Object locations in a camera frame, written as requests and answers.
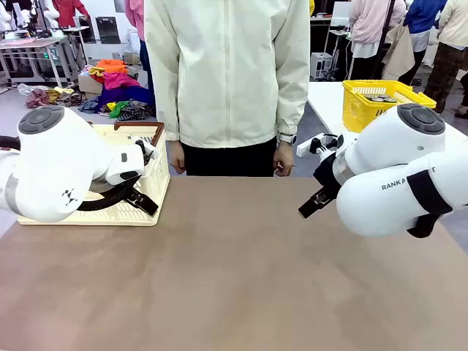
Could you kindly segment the person's left hand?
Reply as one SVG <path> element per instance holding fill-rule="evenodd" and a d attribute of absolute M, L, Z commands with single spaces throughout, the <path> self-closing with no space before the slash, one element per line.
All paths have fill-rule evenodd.
<path fill-rule="evenodd" d="M 273 169 L 278 177 L 290 176 L 294 166 L 293 147 L 281 141 L 273 156 Z"/>

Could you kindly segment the person's right hand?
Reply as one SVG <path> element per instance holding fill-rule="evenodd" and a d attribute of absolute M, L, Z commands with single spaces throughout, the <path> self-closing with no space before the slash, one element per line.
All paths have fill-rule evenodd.
<path fill-rule="evenodd" d="M 184 149 L 179 141 L 170 141 L 168 143 L 170 150 L 170 165 L 174 168 L 177 174 L 182 174 L 186 171 Z"/>

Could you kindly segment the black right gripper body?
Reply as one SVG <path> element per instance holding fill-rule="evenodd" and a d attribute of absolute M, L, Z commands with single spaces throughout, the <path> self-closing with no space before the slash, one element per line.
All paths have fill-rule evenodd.
<path fill-rule="evenodd" d="M 322 190 L 328 194 L 337 194 L 341 188 L 341 184 L 336 180 L 333 173 L 333 163 L 336 157 L 329 156 L 317 167 L 313 176 L 322 185 Z"/>

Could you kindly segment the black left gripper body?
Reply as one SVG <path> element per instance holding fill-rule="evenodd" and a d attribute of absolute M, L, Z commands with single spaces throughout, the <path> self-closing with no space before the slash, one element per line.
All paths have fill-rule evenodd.
<path fill-rule="evenodd" d="M 123 200 L 140 201 L 142 194 L 134 188 L 134 181 L 126 181 L 106 192 L 101 193 L 102 198 L 98 200 L 83 201 L 78 207 L 79 211 L 101 211 L 109 208 Z"/>

